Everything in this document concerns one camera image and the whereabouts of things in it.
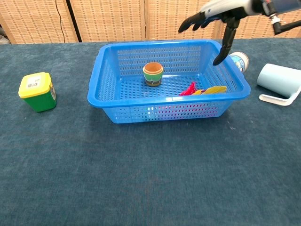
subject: wicker panel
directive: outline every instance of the wicker panel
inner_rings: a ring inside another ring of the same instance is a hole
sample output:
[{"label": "wicker panel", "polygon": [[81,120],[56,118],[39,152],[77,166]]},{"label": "wicker panel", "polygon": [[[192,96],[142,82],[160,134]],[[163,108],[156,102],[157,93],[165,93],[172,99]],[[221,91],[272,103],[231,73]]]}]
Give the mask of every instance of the wicker panel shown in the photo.
[{"label": "wicker panel", "polygon": [[[301,10],[285,13],[279,15],[281,24],[291,23],[301,19]],[[271,21],[266,16],[249,16],[240,21],[239,28],[237,30],[236,39],[249,39],[249,38],[296,38],[298,37],[300,27],[294,28],[290,31],[284,32],[279,35],[274,35],[274,30],[271,25]]]},{"label": "wicker panel", "polygon": [[[57,0],[65,42],[76,42],[63,0]],[[1,0],[0,24],[13,44],[63,42],[55,0]]]},{"label": "wicker panel", "polygon": [[217,36],[219,22],[206,29],[192,31],[192,27],[178,34],[178,29],[187,17],[192,16],[209,0],[145,0],[146,36],[150,40],[212,39]]},{"label": "wicker panel", "polygon": [[143,0],[72,0],[83,41],[145,39]]}]

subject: black finger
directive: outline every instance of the black finger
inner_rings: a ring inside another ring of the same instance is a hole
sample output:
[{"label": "black finger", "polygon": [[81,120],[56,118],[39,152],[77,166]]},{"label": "black finger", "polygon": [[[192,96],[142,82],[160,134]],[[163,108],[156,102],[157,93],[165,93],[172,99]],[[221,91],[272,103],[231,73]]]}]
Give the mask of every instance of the black finger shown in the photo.
[{"label": "black finger", "polygon": [[183,21],[183,23],[181,24],[180,28],[179,28],[179,33],[187,30],[192,24],[195,23],[200,23],[202,24],[203,21],[205,20],[205,13],[197,13],[191,17],[188,17],[186,20]]},{"label": "black finger", "polygon": [[193,30],[193,31],[196,31],[200,26],[201,26],[201,24],[200,24],[200,23],[197,23],[197,24],[195,24],[195,25],[193,26],[192,30]]},{"label": "black finger", "polygon": [[213,62],[214,66],[219,65],[224,59],[226,59],[227,55],[229,54],[238,25],[239,25],[239,20],[236,20],[235,18],[231,18],[227,22],[225,34],[222,39],[222,48],[219,55],[216,57],[216,59]]},{"label": "black finger", "polygon": [[207,21],[205,21],[205,22],[202,24],[201,28],[207,27],[208,24],[210,24],[210,22],[212,22],[212,20],[207,20]]}]

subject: yellow and green box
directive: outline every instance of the yellow and green box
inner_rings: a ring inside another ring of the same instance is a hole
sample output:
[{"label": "yellow and green box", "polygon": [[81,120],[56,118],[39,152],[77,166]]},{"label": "yellow and green box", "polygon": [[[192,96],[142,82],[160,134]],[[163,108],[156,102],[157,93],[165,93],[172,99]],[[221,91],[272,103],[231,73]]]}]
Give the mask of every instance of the yellow and green box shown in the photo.
[{"label": "yellow and green box", "polygon": [[19,88],[19,97],[25,100],[36,112],[54,108],[56,96],[50,74],[40,72],[24,76]]}]

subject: white bottle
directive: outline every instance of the white bottle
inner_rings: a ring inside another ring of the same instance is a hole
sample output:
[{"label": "white bottle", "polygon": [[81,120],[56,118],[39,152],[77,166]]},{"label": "white bottle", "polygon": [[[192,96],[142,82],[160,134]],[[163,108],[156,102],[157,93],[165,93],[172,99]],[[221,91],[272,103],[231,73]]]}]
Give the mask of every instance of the white bottle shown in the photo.
[{"label": "white bottle", "polygon": [[230,57],[242,73],[248,69],[249,58],[246,54],[242,52],[235,52],[230,54]]}]

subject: yellow lid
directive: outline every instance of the yellow lid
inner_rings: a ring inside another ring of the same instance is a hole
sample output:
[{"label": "yellow lid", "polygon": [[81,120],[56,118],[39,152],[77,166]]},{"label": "yellow lid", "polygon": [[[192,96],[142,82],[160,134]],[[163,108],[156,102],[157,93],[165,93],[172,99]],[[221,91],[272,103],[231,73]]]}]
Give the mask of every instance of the yellow lid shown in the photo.
[{"label": "yellow lid", "polygon": [[50,86],[51,78],[49,73],[40,72],[26,75],[22,78],[19,87],[19,97],[24,99],[45,94],[50,91]]}]

